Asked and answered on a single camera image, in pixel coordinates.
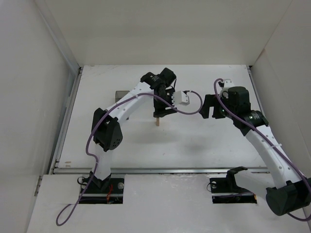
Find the white tabletop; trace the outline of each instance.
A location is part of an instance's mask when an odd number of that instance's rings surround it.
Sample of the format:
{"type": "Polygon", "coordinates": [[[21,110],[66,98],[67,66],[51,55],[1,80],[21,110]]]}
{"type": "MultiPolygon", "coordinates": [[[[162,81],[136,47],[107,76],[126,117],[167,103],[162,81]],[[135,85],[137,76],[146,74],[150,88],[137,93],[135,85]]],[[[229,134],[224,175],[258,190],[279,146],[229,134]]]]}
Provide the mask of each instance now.
{"type": "MultiPolygon", "coordinates": [[[[252,109],[259,105],[245,65],[128,65],[84,66],[59,167],[91,168],[94,160],[85,154],[94,111],[115,102],[115,92],[132,90],[147,72],[168,67],[177,76],[176,90],[195,90],[204,98],[213,94],[217,78],[231,79],[250,93],[252,109]]],[[[199,107],[190,94],[188,112],[199,107]]],[[[201,115],[172,114],[153,118],[153,102],[142,105],[121,126],[123,141],[113,153],[113,168],[221,168],[265,167],[252,145],[230,119],[203,119],[201,115]]],[[[91,151],[95,151],[92,142],[91,151]]]]}
{"type": "MultiPolygon", "coordinates": [[[[274,215],[260,198],[258,204],[213,204],[205,174],[126,175],[123,204],[79,204],[57,227],[58,213],[78,198],[77,177],[43,177],[28,233],[310,233],[306,222],[274,215]]],[[[294,214],[304,217],[302,210],[294,214]]]]}

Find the metal edge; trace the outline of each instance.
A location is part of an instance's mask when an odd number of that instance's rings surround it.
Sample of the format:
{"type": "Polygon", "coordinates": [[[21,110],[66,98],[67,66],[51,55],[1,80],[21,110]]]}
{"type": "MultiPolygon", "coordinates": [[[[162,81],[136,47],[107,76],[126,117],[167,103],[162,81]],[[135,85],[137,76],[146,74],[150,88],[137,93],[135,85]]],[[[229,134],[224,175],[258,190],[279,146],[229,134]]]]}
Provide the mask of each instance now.
{"type": "Polygon", "coordinates": [[[253,75],[252,75],[252,71],[251,71],[251,68],[248,67],[247,68],[247,71],[248,71],[248,76],[251,80],[251,83],[252,83],[252,86],[253,86],[253,89],[255,91],[255,96],[256,96],[256,99],[257,99],[257,102],[258,102],[258,105],[259,105],[259,109],[260,111],[264,114],[264,111],[263,111],[263,108],[262,108],[262,104],[261,104],[261,101],[260,101],[260,98],[259,98],[259,95],[258,95],[258,91],[256,89],[256,86],[255,86],[255,83],[254,83],[254,78],[253,78],[253,75]]]}
{"type": "MultiPolygon", "coordinates": [[[[112,174],[208,174],[227,173],[233,167],[222,168],[112,168],[112,174]]],[[[91,168],[55,168],[54,174],[89,174],[91,168]]],[[[249,167],[253,173],[269,173],[266,167],[249,167]]]]}
{"type": "Polygon", "coordinates": [[[51,37],[53,38],[54,42],[56,43],[58,49],[60,50],[61,54],[63,55],[70,71],[72,72],[73,76],[76,75],[77,70],[79,69],[79,64],[73,55],[66,39],[59,28],[53,14],[51,13],[46,0],[35,0],[35,3],[39,9],[39,13],[42,16],[44,23],[46,24],[51,37]]]}
{"type": "Polygon", "coordinates": [[[62,150],[63,150],[63,147],[64,147],[64,142],[65,142],[65,138],[66,138],[66,134],[67,134],[70,118],[71,118],[71,113],[73,110],[73,105],[74,105],[74,102],[75,102],[75,99],[77,96],[78,87],[79,87],[81,76],[82,76],[82,70],[83,69],[81,68],[80,71],[78,72],[78,74],[74,80],[74,83],[73,83],[71,94],[68,98],[69,104],[68,104],[66,112],[65,112],[65,117],[64,117],[64,120],[62,123],[62,127],[61,127],[61,130],[59,133],[59,137],[57,139],[56,148],[55,148],[53,157],[51,159],[51,164],[49,165],[49,168],[48,168],[48,171],[49,171],[48,174],[49,175],[54,173],[55,164],[56,164],[57,160],[59,160],[61,153],[62,153],[62,150]]]}

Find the cable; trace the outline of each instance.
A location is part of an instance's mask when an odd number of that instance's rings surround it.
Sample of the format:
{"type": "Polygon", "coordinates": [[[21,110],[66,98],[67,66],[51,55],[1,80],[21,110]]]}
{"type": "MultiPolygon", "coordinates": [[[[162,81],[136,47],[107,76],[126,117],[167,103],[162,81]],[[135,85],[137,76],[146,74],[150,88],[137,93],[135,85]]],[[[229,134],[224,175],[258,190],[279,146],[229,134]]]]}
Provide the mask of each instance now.
{"type": "Polygon", "coordinates": [[[210,192],[210,193],[211,193],[211,192],[212,192],[212,190],[210,190],[210,191],[209,191],[209,189],[208,189],[208,186],[209,186],[209,185],[210,185],[210,182],[209,182],[209,183],[208,183],[208,185],[206,186],[206,190],[207,190],[208,192],[210,192]]]}
{"type": "Polygon", "coordinates": [[[107,198],[107,204],[109,203],[109,199],[110,199],[110,195],[111,195],[112,190],[113,190],[113,186],[112,186],[112,184],[111,184],[111,185],[109,186],[109,192],[108,192],[108,194],[107,194],[107,196],[106,196],[106,198],[107,198]]]}
{"type": "MultiPolygon", "coordinates": [[[[223,82],[224,80],[223,79],[216,79],[215,82],[214,82],[214,91],[215,91],[215,96],[219,102],[219,104],[222,106],[223,109],[226,110],[227,113],[229,113],[233,118],[235,118],[236,120],[242,122],[244,125],[248,126],[249,128],[251,128],[252,130],[254,130],[256,133],[258,133],[274,150],[276,153],[279,154],[279,156],[289,165],[291,166],[294,171],[298,174],[298,176],[301,178],[302,182],[306,185],[307,187],[307,190],[308,192],[310,193],[311,195],[311,187],[310,185],[308,184],[308,181],[307,179],[304,177],[304,175],[301,173],[301,171],[299,170],[299,168],[293,164],[278,148],[276,148],[274,146],[274,144],[262,133],[260,132],[258,129],[256,129],[256,127],[254,127],[252,124],[246,122],[245,120],[239,118],[237,115],[235,115],[233,112],[231,112],[225,105],[224,103],[222,102],[222,100],[220,99],[218,93],[217,93],[217,82],[223,82]]],[[[296,220],[299,220],[299,221],[302,221],[302,222],[307,222],[309,220],[311,220],[311,214],[309,215],[309,217],[307,218],[298,218],[290,213],[288,213],[289,216],[291,216],[292,218],[296,219],[296,220]]]]}
{"type": "Polygon", "coordinates": [[[67,217],[62,223],[59,223],[59,222],[58,222],[59,217],[60,217],[61,214],[64,212],[64,210],[66,210],[69,206],[71,206],[71,205],[73,205],[73,204],[68,204],[68,205],[66,205],[66,206],[61,210],[61,212],[59,212],[58,216],[56,217],[56,225],[57,225],[57,226],[59,226],[59,227],[60,227],[60,226],[63,226],[63,225],[70,219],[70,217],[71,217],[73,211],[75,210],[75,208],[76,208],[77,205],[79,204],[79,201],[81,200],[83,194],[86,192],[86,190],[87,190],[89,184],[92,182],[92,180],[93,180],[93,178],[94,178],[94,174],[95,174],[95,172],[96,172],[96,170],[97,170],[97,166],[98,166],[99,160],[98,160],[98,157],[97,157],[95,154],[90,153],[90,152],[88,151],[88,149],[89,149],[89,144],[90,144],[90,142],[91,142],[91,140],[92,140],[92,137],[94,136],[94,134],[95,134],[95,132],[97,131],[97,129],[98,129],[98,127],[100,126],[100,124],[105,120],[105,118],[106,118],[114,109],[118,108],[118,107],[121,106],[122,104],[125,104],[125,103],[127,103],[127,102],[129,102],[129,101],[131,101],[131,100],[133,100],[133,99],[138,98],[139,96],[152,96],[152,97],[154,97],[154,98],[156,98],[156,99],[162,101],[163,103],[167,104],[169,107],[171,107],[172,109],[174,109],[174,110],[175,110],[176,112],[178,112],[178,113],[182,113],[182,114],[185,114],[185,115],[194,115],[194,114],[197,114],[197,113],[201,110],[201,108],[203,107],[203,100],[202,100],[202,97],[201,97],[197,92],[195,92],[195,91],[189,91],[189,92],[192,92],[192,93],[196,94],[196,95],[199,97],[199,99],[200,99],[200,108],[199,108],[197,111],[192,112],[192,113],[187,113],[187,112],[183,112],[183,111],[178,110],[177,108],[175,108],[174,106],[172,106],[171,104],[169,104],[167,101],[165,101],[163,98],[161,98],[161,97],[159,97],[159,96],[157,96],[157,95],[155,95],[155,94],[152,94],[152,93],[139,93],[139,94],[137,94],[137,95],[135,95],[135,96],[132,96],[131,98],[128,98],[127,100],[124,100],[124,101],[122,101],[122,102],[120,102],[120,103],[114,105],[111,109],[109,109],[109,110],[103,115],[103,117],[102,117],[102,118],[97,122],[97,124],[95,125],[95,127],[94,127],[94,129],[92,130],[90,136],[88,137],[88,140],[87,140],[87,143],[86,143],[86,154],[95,158],[95,167],[94,167],[94,170],[93,170],[93,174],[92,174],[91,177],[89,178],[89,180],[88,180],[88,182],[87,182],[85,188],[83,189],[83,191],[82,191],[82,193],[80,194],[78,200],[77,200],[76,203],[74,204],[74,206],[73,206],[71,212],[69,213],[68,217],[67,217]]]}
{"type": "Polygon", "coordinates": [[[80,177],[78,177],[78,179],[77,179],[77,183],[78,183],[79,185],[84,185],[83,179],[82,179],[82,182],[79,181],[80,178],[85,179],[83,176],[80,176],[80,177]]]}
{"type": "Polygon", "coordinates": [[[223,196],[218,196],[220,198],[234,198],[234,197],[241,197],[244,194],[253,194],[252,192],[244,192],[244,193],[237,193],[237,194],[230,194],[230,195],[223,195],[223,196]]]}

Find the screw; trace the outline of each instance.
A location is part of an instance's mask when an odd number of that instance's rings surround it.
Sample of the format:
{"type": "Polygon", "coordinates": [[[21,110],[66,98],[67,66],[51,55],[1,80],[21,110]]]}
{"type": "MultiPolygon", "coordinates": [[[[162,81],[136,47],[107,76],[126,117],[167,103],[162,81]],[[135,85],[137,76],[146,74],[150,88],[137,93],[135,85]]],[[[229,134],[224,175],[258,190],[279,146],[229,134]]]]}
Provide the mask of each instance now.
{"type": "Polygon", "coordinates": [[[124,189],[124,184],[122,182],[118,183],[118,189],[124,189]]]}
{"type": "Polygon", "coordinates": [[[213,181],[212,183],[210,183],[210,187],[211,188],[217,188],[217,183],[215,181],[213,181]]]}

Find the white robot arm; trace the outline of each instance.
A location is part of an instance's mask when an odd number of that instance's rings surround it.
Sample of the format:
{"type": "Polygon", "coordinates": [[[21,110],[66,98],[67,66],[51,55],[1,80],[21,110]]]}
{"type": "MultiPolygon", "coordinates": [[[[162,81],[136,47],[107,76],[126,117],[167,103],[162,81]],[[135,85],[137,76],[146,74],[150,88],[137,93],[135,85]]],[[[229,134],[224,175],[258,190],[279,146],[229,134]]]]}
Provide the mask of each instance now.
{"type": "Polygon", "coordinates": [[[270,209],[278,216],[309,205],[311,197],[307,186],[295,169],[274,150],[277,148],[288,159],[272,134],[264,115],[260,111],[251,110],[248,91],[244,87],[235,86],[231,80],[223,80],[219,82],[219,85],[222,88],[220,95],[206,95],[200,114],[203,118],[208,118],[209,108],[214,107],[213,118],[228,117],[232,119],[234,126],[240,129],[241,133],[255,147],[272,176],[270,180],[261,180],[244,167],[231,169],[226,177],[231,191],[239,193],[241,188],[244,188],[255,193],[266,199],[270,209]],[[256,131],[236,117],[232,117],[232,114],[225,109],[246,121],[256,131]],[[260,134],[268,138],[272,145],[269,145],[260,134]]]}
{"type": "MultiPolygon", "coordinates": [[[[110,109],[119,105],[120,103],[135,97],[131,101],[125,102],[119,107],[115,108],[105,118],[104,122],[100,124],[97,131],[94,134],[93,140],[96,143],[96,154],[98,156],[98,166],[94,174],[93,182],[101,189],[106,188],[108,183],[105,179],[110,178],[110,163],[112,160],[112,152],[122,142],[123,136],[121,132],[121,125],[129,118],[129,116],[137,110],[145,101],[153,99],[152,95],[164,99],[170,105],[176,106],[178,104],[188,105],[190,103],[188,95],[183,91],[175,92],[174,87],[171,86],[176,81],[175,74],[165,68],[160,74],[155,75],[151,72],[144,75],[140,82],[126,94],[121,100],[105,110],[97,109],[94,112],[92,130],[98,121],[107,113],[110,109]]],[[[168,114],[173,114],[176,111],[161,101],[154,99],[154,117],[164,117],[168,114]]]]}

